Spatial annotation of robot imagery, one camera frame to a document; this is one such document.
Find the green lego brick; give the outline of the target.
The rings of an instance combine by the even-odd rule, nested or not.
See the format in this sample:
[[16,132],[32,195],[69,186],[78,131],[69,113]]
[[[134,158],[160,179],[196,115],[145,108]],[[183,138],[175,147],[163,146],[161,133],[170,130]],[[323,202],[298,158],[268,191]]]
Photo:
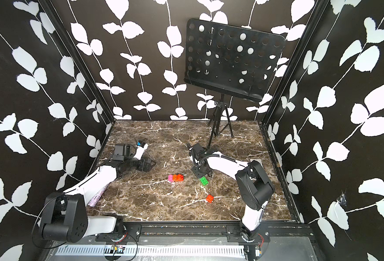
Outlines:
[[207,180],[206,177],[201,177],[201,178],[199,179],[199,181],[201,182],[201,184],[202,184],[203,186],[206,186],[206,185],[209,184],[209,181]]

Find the orange lego brick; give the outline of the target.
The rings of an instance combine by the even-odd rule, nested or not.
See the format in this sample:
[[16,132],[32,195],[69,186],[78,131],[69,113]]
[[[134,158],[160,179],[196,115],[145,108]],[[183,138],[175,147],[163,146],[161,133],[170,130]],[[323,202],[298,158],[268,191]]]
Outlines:
[[181,174],[173,175],[172,180],[174,182],[182,182],[182,181],[184,181],[184,176]]

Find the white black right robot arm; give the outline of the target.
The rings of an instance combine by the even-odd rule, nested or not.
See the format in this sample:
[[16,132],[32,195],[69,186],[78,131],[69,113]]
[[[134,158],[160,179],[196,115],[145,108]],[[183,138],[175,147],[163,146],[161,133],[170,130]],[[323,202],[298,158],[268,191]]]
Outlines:
[[240,222],[240,233],[246,241],[256,238],[262,223],[264,210],[275,193],[275,187],[264,167],[258,161],[243,162],[200,144],[187,144],[193,162],[192,171],[198,179],[211,174],[213,170],[233,178],[245,203],[245,213]]

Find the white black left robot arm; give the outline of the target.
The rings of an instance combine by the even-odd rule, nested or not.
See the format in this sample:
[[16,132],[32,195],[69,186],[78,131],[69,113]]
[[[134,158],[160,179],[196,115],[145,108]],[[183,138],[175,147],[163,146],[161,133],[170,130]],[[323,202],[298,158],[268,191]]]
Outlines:
[[137,141],[134,152],[129,144],[116,144],[111,157],[92,174],[63,192],[51,193],[38,216],[39,227],[32,229],[33,239],[76,243],[84,237],[106,234],[113,243],[123,241],[128,232],[121,218],[88,216],[87,206],[129,170],[150,171],[156,162],[144,156],[147,148],[142,140]]

